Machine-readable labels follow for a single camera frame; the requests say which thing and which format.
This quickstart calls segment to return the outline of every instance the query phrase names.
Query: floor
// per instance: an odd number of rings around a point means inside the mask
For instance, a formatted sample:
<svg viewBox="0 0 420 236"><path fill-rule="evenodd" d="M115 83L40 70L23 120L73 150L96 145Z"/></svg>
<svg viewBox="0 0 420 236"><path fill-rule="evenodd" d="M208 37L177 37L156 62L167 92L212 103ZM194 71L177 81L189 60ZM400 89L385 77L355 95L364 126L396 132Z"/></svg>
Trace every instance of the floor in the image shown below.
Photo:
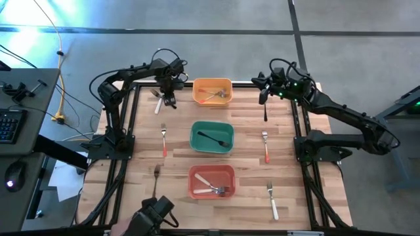
<svg viewBox="0 0 420 236"><path fill-rule="evenodd" d="M190 78L248 81L260 71L267 72L272 58L298 61L336 102L368 115L378 114L419 84L420 1L416 0L38 2L62 27L66 91L97 110L99 103L88 93L95 75L148 62L162 47L188 61ZM23 27L29 25L41 27ZM32 1L9 1L0 14L0 42L40 68L54 68L58 37L49 26ZM160 56L172 57L165 52ZM0 60L13 68L27 67L4 54ZM59 98L54 94L50 113L56 113ZM80 116L78 129L90 132L93 111L70 102ZM71 108L65 105L64 111L66 122L77 127ZM334 119L330 122L334 133L357 133ZM92 120L94 128L97 123ZM404 138L418 137L415 121L392 128ZM41 133L54 140L77 134L49 117ZM411 149L406 155L417 153ZM413 162L418 173L418 163ZM356 227L420 234L420 190L385 190L385 184L398 180L391 156L355 151L342 168ZM28 220L24 229L67 226L74 204L75 198L58 203L55 192L47 192L40 205L45 217Z"/></svg>

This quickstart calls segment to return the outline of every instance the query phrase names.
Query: paper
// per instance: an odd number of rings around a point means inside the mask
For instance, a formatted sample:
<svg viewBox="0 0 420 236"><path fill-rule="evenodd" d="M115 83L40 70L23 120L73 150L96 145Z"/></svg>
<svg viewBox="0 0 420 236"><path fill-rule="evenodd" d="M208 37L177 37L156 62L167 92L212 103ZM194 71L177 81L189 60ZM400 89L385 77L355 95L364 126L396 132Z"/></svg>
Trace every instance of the paper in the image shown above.
<svg viewBox="0 0 420 236"><path fill-rule="evenodd" d="M87 153L78 152L87 157ZM48 186L57 187L58 201L76 196L83 187L84 174L78 175L76 168L62 161L57 161Z"/></svg>

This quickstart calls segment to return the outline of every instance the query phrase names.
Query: orange tray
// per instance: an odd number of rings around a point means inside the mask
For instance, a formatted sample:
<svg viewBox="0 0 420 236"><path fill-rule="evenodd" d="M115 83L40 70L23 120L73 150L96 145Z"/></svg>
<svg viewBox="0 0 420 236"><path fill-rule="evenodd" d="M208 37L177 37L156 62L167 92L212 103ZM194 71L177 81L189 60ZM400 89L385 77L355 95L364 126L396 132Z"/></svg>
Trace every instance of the orange tray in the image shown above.
<svg viewBox="0 0 420 236"><path fill-rule="evenodd" d="M200 103L200 100L204 100L211 96L207 92L218 92L222 89L226 90L226 97L221 98L220 96L215 96L212 99ZM198 103L199 106L227 106L228 103L232 100L233 97L233 88L232 82L227 78L197 78L194 79L192 85L192 98Z"/></svg>
<svg viewBox="0 0 420 236"><path fill-rule="evenodd" d="M211 193L195 194L195 189L209 189L210 187L198 180L194 175L199 174L214 187L229 187L224 197ZM188 173L188 193L193 199L225 199L235 194L235 171L230 165L196 165Z"/></svg>

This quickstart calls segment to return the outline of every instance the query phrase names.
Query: butcher block tabletop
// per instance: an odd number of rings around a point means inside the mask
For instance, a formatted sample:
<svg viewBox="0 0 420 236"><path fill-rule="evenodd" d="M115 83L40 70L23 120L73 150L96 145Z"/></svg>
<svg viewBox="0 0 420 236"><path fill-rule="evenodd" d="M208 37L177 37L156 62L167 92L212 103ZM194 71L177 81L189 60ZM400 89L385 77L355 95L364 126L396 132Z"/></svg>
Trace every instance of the butcher block tabletop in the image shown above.
<svg viewBox="0 0 420 236"><path fill-rule="evenodd" d="M192 99L192 88L175 91L175 96L177 109L162 105L159 115L155 115L158 99L150 88L141 88L133 130L135 148L127 168L119 220L131 217L141 208L142 200L152 196L154 169L159 164L161 174L156 197L164 195L175 204L173 214L180 229L310 229L302 170L293 150L295 129L290 101L269 97L266 103L268 122L264 122L264 106L258 104L257 88L234 88L229 106L218 108L198 106ZM132 101L133 92L125 127ZM327 116L310 113L309 117L313 129L331 133ZM196 121L230 123L235 132L232 151L228 154L194 151L190 147L190 131ZM161 123L167 127L166 157L163 157ZM105 133L105 126L106 117L102 112L99 134ZM268 132L269 164L264 161L263 130ZM236 175L234 196L229 199L192 199L188 194L188 171L194 165L231 165ZM101 160L89 169L79 201L79 221L88 216L103 196L109 166L109 160ZM326 199L343 221L352 225L339 169L331 163L319 163L319 168ZM270 180L278 221L273 219L266 188ZM114 197L110 200L107 221L111 218L113 205ZM321 224L318 201L314 201L314 205ZM165 223L161 227L170 228Z"/></svg>

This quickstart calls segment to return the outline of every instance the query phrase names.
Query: metal fork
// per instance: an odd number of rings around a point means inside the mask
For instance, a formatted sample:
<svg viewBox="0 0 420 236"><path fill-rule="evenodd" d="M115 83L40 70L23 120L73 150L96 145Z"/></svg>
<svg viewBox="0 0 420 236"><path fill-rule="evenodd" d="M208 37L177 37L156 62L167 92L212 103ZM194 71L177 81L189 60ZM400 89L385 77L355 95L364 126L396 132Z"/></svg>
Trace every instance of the metal fork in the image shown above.
<svg viewBox="0 0 420 236"><path fill-rule="evenodd" d="M165 144L165 134L166 134L166 125L165 123L161 124L161 131L162 131L162 135L163 135L163 157L166 157L167 152L166 152L166 144Z"/></svg>
<svg viewBox="0 0 420 236"><path fill-rule="evenodd" d="M271 184L271 181L269 181L267 184L267 191L270 194L270 202L271 202L271 208L273 209L273 217L275 220L278 220L277 207L276 207L276 202L274 202L274 198L273 198L273 185Z"/></svg>
<svg viewBox="0 0 420 236"><path fill-rule="evenodd" d="M264 138L264 143L265 143L265 163L269 163L270 158L268 157L268 150L267 150L267 138L268 138L267 131L262 132L262 137Z"/></svg>

